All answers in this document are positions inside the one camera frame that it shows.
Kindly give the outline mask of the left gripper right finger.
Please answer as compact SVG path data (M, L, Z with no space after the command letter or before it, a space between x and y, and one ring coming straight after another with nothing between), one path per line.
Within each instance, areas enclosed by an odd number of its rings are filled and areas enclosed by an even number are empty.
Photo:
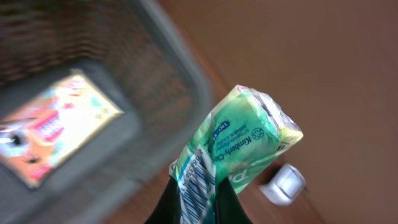
M215 205L216 224L252 224L227 177L217 186Z

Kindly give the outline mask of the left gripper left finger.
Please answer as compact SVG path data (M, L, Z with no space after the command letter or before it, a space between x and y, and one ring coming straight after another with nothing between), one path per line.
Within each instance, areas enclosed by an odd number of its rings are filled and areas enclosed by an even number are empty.
M170 177L158 204L145 224L180 224L180 192L177 181Z

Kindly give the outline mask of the green tissue pack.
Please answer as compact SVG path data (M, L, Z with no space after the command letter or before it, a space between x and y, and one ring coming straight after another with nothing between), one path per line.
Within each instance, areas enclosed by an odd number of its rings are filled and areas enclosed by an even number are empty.
M236 85L207 115L170 165L180 223L214 223L216 188L228 179L239 194L303 132L267 94Z

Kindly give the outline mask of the yellow snack packet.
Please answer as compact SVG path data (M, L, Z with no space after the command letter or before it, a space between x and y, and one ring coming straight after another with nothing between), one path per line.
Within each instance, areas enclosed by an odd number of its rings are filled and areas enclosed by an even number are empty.
M1 120L1 161L31 189L123 114L83 72L51 84Z

